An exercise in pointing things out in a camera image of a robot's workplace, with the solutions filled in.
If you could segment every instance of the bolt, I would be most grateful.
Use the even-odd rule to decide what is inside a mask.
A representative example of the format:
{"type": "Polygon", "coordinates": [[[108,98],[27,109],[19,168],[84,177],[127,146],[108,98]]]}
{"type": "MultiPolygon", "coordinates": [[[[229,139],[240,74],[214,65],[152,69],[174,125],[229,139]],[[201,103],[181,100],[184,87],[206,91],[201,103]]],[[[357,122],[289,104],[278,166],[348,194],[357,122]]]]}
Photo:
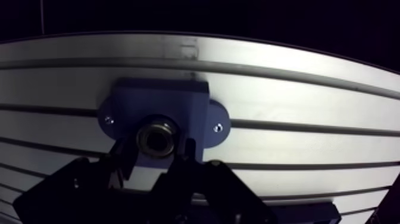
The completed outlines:
{"type": "Polygon", "coordinates": [[[106,124],[106,125],[112,125],[112,124],[114,123],[113,118],[110,117],[110,116],[106,116],[106,117],[104,118],[104,121],[105,121],[105,124],[106,124]]]}
{"type": "Polygon", "coordinates": [[[74,187],[75,189],[79,188],[78,180],[76,178],[74,179],[74,187]]]}
{"type": "Polygon", "coordinates": [[[224,127],[220,123],[218,123],[217,125],[214,126],[215,133],[222,132],[223,129],[224,129],[224,127]]]}

